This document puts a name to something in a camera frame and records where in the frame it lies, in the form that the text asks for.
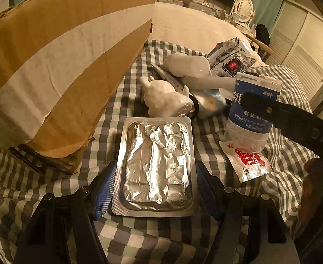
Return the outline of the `person right hand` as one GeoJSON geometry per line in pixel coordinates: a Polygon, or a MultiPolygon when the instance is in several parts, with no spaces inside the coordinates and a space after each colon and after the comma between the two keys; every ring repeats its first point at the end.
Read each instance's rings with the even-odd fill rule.
{"type": "Polygon", "coordinates": [[[323,226],[323,160],[311,159],[304,165],[304,169],[307,175],[302,185],[297,237],[323,226]]]}

